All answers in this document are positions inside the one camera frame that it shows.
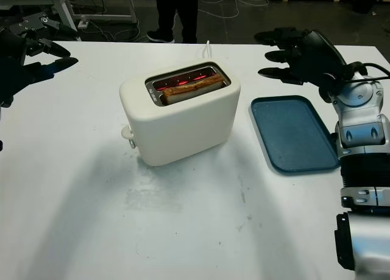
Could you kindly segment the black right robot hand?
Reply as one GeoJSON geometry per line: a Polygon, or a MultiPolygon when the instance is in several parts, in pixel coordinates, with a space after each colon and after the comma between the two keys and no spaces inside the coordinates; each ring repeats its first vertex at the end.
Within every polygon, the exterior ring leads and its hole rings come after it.
{"type": "Polygon", "coordinates": [[[255,34],[255,40],[278,47],[265,54],[267,60],[288,65],[260,69],[258,74],[263,77],[295,85],[311,83],[319,88],[336,85],[343,78],[346,62],[334,45],[316,30],[279,27],[255,34]]]}

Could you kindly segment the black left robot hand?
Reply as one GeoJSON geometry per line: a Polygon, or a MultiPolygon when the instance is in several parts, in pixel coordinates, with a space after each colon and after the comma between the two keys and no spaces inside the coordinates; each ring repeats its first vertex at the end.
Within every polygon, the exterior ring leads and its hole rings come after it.
{"type": "Polygon", "coordinates": [[[50,19],[41,12],[27,17],[9,27],[1,28],[1,107],[8,108],[14,95],[27,86],[52,79],[78,62],[71,53],[47,38],[40,38],[38,31],[48,29],[50,33],[77,38],[76,30],[50,19]],[[26,65],[26,57],[45,53],[58,59],[43,65],[40,62],[26,65]]]}

